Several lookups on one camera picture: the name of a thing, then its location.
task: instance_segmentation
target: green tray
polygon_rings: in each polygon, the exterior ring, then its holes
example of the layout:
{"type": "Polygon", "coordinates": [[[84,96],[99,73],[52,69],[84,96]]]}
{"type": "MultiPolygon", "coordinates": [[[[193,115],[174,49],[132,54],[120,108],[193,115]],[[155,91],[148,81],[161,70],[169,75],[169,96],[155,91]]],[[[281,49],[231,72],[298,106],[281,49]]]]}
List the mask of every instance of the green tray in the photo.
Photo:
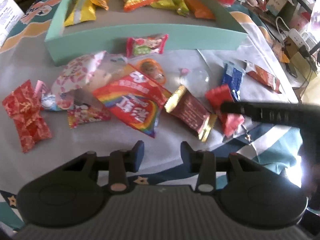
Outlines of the green tray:
{"type": "MultiPolygon", "coordinates": [[[[216,16],[216,21],[212,22],[212,26],[208,26],[208,22],[203,24],[202,21],[204,20],[199,20],[199,25],[129,23],[85,29],[65,34],[64,20],[70,11],[69,7],[71,3],[74,3],[75,0],[62,0],[48,29],[45,45],[57,66],[66,64],[75,57],[96,51],[106,50],[110,53],[125,52],[127,37],[143,37],[160,33],[169,34],[169,39],[165,46],[165,49],[168,50],[237,49],[240,43],[247,37],[246,31],[216,0],[200,1],[216,16]]],[[[132,13],[135,11],[126,13],[128,14],[128,22],[130,22],[130,17],[133,16],[132,13]]]]}

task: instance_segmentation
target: power strip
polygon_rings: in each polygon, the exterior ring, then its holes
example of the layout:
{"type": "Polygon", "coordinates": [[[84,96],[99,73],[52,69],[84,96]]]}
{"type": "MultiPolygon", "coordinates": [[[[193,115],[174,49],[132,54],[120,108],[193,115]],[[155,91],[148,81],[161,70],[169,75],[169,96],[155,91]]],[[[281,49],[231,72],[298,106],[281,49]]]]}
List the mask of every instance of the power strip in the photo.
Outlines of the power strip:
{"type": "Polygon", "coordinates": [[[300,49],[303,45],[306,46],[306,49],[309,51],[309,45],[304,41],[304,39],[300,36],[296,29],[291,29],[289,31],[289,37],[293,40],[293,42],[297,45],[300,49]]]}

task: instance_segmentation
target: silver stripe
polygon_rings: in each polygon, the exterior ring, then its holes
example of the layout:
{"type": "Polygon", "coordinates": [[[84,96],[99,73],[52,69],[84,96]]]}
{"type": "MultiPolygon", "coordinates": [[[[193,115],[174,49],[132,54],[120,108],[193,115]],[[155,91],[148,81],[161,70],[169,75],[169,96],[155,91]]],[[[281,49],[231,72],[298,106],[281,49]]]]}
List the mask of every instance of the silver stripe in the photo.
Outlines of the silver stripe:
{"type": "Polygon", "coordinates": [[[81,9],[85,0],[80,0],[75,6],[75,13],[73,15],[73,23],[78,24],[81,22],[81,9]]]}

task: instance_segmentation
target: ribbed black surface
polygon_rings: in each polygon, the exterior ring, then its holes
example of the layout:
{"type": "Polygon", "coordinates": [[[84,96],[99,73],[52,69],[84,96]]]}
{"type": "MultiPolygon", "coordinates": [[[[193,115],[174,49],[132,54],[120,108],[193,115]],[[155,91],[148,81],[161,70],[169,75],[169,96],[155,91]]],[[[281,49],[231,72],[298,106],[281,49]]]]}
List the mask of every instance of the ribbed black surface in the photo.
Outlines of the ribbed black surface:
{"type": "Polygon", "coordinates": [[[256,230],[228,218],[214,199],[189,186],[137,186],[110,198],[91,220],[71,228],[26,226],[17,240],[302,240],[297,227],[256,230]]]}

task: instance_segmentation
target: yellow-green candy wrapper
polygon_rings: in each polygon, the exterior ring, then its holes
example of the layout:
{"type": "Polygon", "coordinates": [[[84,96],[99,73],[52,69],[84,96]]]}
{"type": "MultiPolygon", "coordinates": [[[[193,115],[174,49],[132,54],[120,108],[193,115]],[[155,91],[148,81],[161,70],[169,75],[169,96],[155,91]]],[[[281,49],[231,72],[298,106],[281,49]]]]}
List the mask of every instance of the yellow-green candy wrapper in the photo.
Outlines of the yellow-green candy wrapper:
{"type": "Polygon", "coordinates": [[[184,0],[172,0],[177,6],[177,13],[182,16],[187,16],[189,14],[189,9],[185,4],[184,0]]]}
{"type": "Polygon", "coordinates": [[[177,7],[172,0],[159,0],[150,4],[153,8],[175,10],[177,7]]]}
{"type": "Polygon", "coordinates": [[[78,24],[85,21],[95,21],[96,8],[90,0],[77,0],[75,7],[64,22],[64,26],[78,24]]]}

